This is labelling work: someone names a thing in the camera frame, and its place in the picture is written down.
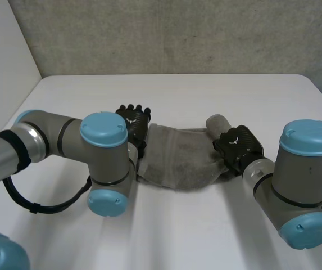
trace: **light blue joint cap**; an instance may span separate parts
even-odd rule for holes
[[[294,249],[312,249],[322,244],[322,212],[293,218],[279,230],[279,236]]]
[[[81,122],[80,133],[91,145],[112,148],[127,140],[126,122],[114,112],[96,112]]]
[[[15,124],[17,124],[21,120],[22,117],[24,117],[26,114],[29,114],[32,111],[42,111],[42,110],[27,110],[27,111],[20,113],[20,115],[15,120]]]
[[[102,217],[116,217],[126,210],[128,199],[114,190],[93,190],[89,193],[87,202],[95,214]]]
[[[17,243],[0,234],[0,270],[30,270],[26,251]]]
[[[322,121],[296,120],[288,123],[279,143],[295,155],[322,156]]]

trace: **black cable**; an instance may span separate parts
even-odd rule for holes
[[[14,200],[14,202],[23,208],[26,208],[30,210],[31,213],[43,213],[43,214],[55,214],[59,213],[61,211],[66,210],[68,207],[70,207],[76,200],[79,199],[79,197],[89,190],[89,188],[92,185],[91,177],[89,176],[87,178],[87,182],[82,187],[74,197],[72,197],[70,200],[63,202],[62,204],[58,205],[52,205],[52,206],[42,206],[41,204],[32,203],[25,199],[16,189],[15,185],[13,184],[12,178],[7,177],[3,181],[4,187],[6,188],[8,194],[11,196],[11,198]]]

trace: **robotic arm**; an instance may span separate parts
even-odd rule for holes
[[[280,237],[294,249],[322,244],[322,121],[284,127],[276,163],[245,126],[214,141],[226,166],[253,187],[253,195]]]
[[[0,181],[21,206],[32,213],[56,213],[65,210],[91,188],[88,207],[103,217],[122,214],[135,179],[137,159],[146,146],[150,109],[142,111],[129,105],[116,113],[97,112],[85,119],[26,111],[10,130],[0,132]],[[10,175],[50,155],[86,163],[89,178],[85,187],[71,200],[57,206],[41,206],[25,200],[12,184]],[[0,270],[29,270],[24,249],[0,234]]]

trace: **logo on robotic hand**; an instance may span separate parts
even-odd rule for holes
[[[128,118],[126,118],[126,120],[127,120],[127,121],[128,121],[128,123],[130,123],[130,124],[132,124],[132,123],[134,123],[134,122],[136,122],[136,121],[137,121],[137,119],[129,120]]]
[[[230,145],[236,145],[237,143],[238,143],[238,137],[235,139],[234,142],[229,142],[228,144],[230,144]]]

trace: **black band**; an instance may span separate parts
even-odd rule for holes
[[[128,175],[129,175],[129,170],[128,170],[128,172],[126,173],[126,175],[125,175],[125,176],[123,176],[121,179],[116,180],[116,181],[113,181],[113,182],[104,183],[104,182],[96,181],[96,180],[94,180],[93,178],[92,178],[92,181],[93,181],[94,183],[96,183],[96,184],[100,185],[100,186],[114,186],[114,185],[116,185],[116,184],[119,184],[119,183],[123,182],[123,181],[127,178],[127,176],[128,176]]]
[[[322,205],[322,201],[317,202],[315,204],[305,204],[303,202],[296,202],[296,201],[292,201],[284,196],[282,196],[281,194],[278,193],[277,190],[274,189],[273,185],[271,185],[271,190],[273,192],[273,194],[281,201],[284,201],[287,204],[296,206],[296,207],[301,207],[301,208],[317,208],[319,206]]]
[[[64,151],[62,150],[62,139],[64,138],[64,134],[65,134],[65,131],[67,129],[67,127],[69,126],[69,124],[71,124],[74,120],[76,120],[76,118],[71,118],[69,120],[67,120],[64,125],[62,126],[61,128],[61,131],[58,135],[58,139],[57,139],[57,149],[58,149],[58,152],[61,154],[61,156],[65,156],[64,154]]]
[[[32,122],[22,121],[22,123],[30,125],[31,127],[33,127],[38,132],[38,134],[41,135],[41,137],[43,139],[43,142],[44,142],[44,145],[46,147],[46,155],[44,156],[44,158],[48,157],[49,156],[49,143],[48,143],[46,134],[44,134],[44,132],[37,125],[35,125]]]
[[[17,134],[9,129],[0,132],[0,138],[8,142],[15,149],[19,157],[16,173],[26,169],[31,163],[30,156],[24,142]]]
[[[255,184],[255,187],[253,188],[254,198],[256,198],[256,191],[257,191],[258,187],[263,183],[264,180],[266,180],[272,176],[273,176],[273,173],[269,173],[269,174],[266,174],[265,176],[263,176],[261,179],[259,179],[259,181]]]

